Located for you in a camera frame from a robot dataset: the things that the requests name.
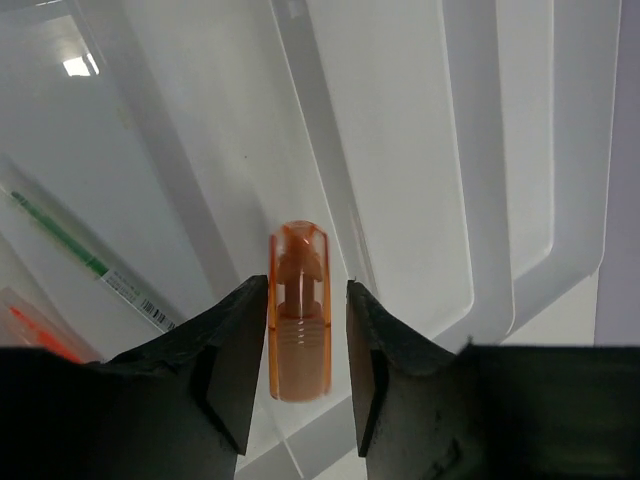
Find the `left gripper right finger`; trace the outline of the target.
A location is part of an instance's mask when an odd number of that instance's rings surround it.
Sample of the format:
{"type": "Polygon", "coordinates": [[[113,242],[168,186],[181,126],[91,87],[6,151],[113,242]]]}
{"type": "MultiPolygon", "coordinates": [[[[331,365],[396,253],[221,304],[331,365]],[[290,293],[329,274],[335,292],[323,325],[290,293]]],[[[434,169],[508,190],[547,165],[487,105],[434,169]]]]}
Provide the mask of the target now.
{"type": "Polygon", "coordinates": [[[452,353],[346,288],[360,457],[371,479],[635,479],[635,347],[452,353]]]}

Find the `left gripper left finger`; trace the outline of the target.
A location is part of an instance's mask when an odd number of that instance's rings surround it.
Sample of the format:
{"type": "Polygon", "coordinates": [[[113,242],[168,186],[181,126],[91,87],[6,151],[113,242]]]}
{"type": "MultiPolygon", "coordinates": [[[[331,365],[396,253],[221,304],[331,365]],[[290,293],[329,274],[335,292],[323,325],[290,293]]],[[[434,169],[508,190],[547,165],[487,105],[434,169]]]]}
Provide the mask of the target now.
{"type": "Polygon", "coordinates": [[[268,281],[99,363],[1,352],[5,479],[230,479],[248,446],[268,281]]]}

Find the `orange plastic case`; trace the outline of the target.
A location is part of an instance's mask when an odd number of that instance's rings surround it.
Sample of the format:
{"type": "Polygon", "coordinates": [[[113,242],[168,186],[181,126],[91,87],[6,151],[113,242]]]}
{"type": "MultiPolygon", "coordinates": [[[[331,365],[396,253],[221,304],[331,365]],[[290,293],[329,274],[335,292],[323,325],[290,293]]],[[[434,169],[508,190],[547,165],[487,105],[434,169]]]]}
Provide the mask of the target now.
{"type": "Polygon", "coordinates": [[[269,389],[289,403],[331,389],[331,282],[328,235],[318,225],[287,222],[270,237],[269,389]]]}

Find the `orange highlighter pen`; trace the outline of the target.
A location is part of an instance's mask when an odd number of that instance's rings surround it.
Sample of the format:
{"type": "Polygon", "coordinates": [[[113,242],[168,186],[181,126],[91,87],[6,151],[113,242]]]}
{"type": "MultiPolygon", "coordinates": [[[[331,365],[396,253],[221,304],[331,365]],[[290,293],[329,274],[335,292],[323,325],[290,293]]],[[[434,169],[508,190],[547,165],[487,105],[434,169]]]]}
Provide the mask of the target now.
{"type": "Polygon", "coordinates": [[[65,322],[50,321],[8,287],[1,290],[1,346],[43,348],[79,364],[104,360],[65,322]]]}

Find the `green highlighter pen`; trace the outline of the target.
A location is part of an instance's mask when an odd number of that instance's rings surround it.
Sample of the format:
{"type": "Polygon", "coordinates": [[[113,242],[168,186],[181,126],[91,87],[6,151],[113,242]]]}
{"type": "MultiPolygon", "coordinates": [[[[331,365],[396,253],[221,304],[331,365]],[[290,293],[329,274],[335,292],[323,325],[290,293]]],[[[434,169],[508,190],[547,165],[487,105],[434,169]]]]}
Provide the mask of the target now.
{"type": "Polygon", "coordinates": [[[13,204],[19,207],[66,253],[78,261],[94,277],[98,278],[122,301],[133,308],[146,321],[163,333],[177,327],[172,315],[168,314],[146,289],[133,276],[126,274],[107,262],[95,250],[84,245],[53,216],[38,206],[32,199],[15,189],[5,189],[4,193],[13,204]]]}

